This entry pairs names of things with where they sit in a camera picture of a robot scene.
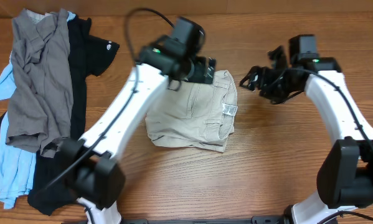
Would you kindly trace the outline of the beige khaki shorts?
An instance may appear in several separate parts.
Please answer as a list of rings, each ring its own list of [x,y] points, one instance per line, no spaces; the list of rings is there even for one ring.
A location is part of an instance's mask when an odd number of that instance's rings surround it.
[[[211,84],[183,82],[179,91],[166,90],[146,114],[147,134],[155,146],[224,152],[237,109],[233,77],[216,71]]]

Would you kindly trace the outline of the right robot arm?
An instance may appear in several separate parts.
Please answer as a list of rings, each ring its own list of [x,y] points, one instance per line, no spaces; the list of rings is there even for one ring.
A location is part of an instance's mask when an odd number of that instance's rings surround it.
[[[313,34],[297,35],[289,48],[268,53],[271,67],[254,66],[240,86],[256,90],[271,104],[305,94],[318,109],[331,150],[318,171],[316,191],[280,216],[254,216],[253,223],[336,223],[373,205],[373,127],[346,86],[333,57],[321,57]]]

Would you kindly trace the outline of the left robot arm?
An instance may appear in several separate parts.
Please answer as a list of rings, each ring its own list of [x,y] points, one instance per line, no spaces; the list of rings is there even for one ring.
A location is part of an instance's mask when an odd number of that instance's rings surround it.
[[[60,176],[84,207],[86,223],[121,223],[116,200],[125,185],[119,161],[126,145],[171,82],[212,83],[213,70],[197,56],[204,42],[200,25],[178,18],[170,35],[141,48],[126,83],[102,117],[79,140],[62,144]]]

